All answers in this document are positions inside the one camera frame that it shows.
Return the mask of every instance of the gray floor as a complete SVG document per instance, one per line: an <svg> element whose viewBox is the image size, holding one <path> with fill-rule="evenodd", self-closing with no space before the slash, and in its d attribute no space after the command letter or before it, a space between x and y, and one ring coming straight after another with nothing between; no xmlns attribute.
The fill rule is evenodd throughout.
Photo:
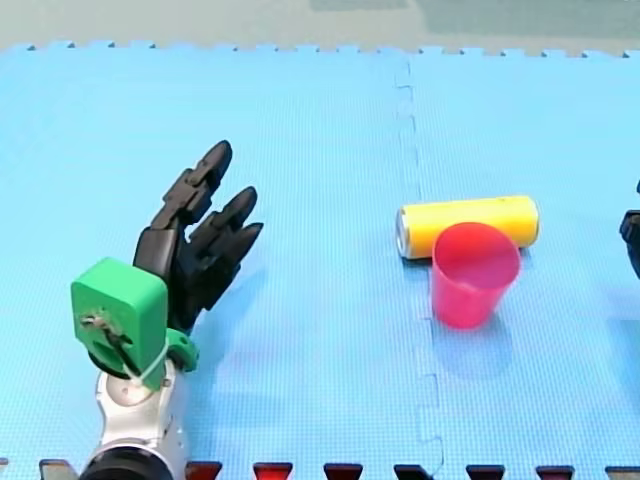
<svg viewBox="0 0 640 480"><path fill-rule="evenodd" d="M0 0L0 48L96 39L619 54L640 49L640 0Z"/></svg>

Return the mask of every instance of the green 3d-printed part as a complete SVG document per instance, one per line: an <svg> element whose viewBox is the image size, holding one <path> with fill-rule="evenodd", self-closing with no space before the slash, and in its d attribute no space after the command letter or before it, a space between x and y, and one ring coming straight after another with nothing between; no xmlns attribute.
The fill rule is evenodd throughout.
<svg viewBox="0 0 640 480"><path fill-rule="evenodd" d="M72 283L71 302L76 338L105 367L123 374L133 367L140 375L162 354L168 293L159 277L105 258ZM160 389L164 375L161 361L145 386Z"/></svg>
<svg viewBox="0 0 640 480"><path fill-rule="evenodd" d="M191 372L196 369L200 353L198 348L184 333L167 329L169 356L178 362L181 370Z"/></svg>

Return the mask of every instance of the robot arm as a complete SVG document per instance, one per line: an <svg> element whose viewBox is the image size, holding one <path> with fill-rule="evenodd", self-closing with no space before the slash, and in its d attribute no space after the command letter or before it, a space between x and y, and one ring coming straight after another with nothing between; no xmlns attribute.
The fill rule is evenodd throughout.
<svg viewBox="0 0 640 480"><path fill-rule="evenodd" d="M640 183L636 188L640 193ZM636 276L640 278L640 210L629 210L620 226L620 235L627 244L627 253Z"/></svg>
<svg viewBox="0 0 640 480"><path fill-rule="evenodd" d="M248 187L202 221L231 162L228 142L186 169L143 229L133 264L103 259L71 286L75 333L100 369L104 417L80 480L184 480L188 442L185 373L197 367L190 339L240 269L262 224L243 224L257 194Z"/></svg>

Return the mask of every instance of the red plastic cup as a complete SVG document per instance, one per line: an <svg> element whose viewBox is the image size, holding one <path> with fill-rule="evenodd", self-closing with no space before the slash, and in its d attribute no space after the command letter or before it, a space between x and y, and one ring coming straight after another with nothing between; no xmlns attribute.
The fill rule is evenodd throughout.
<svg viewBox="0 0 640 480"><path fill-rule="evenodd" d="M481 326L520 272L520 252L500 230L483 223L445 229L433 246L431 303L441 322Z"/></svg>

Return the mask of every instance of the can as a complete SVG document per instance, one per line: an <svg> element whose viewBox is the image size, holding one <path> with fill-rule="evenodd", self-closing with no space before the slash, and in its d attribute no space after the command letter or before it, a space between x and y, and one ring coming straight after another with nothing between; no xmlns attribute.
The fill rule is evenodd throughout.
<svg viewBox="0 0 640 480"><path fill-rule="evenodd" d="M407 260L431 258L438 235L465 222L491 225L520 248L533 245L540 227L538 208L524 195L405 205L396 216L398 251Z"/></svg>

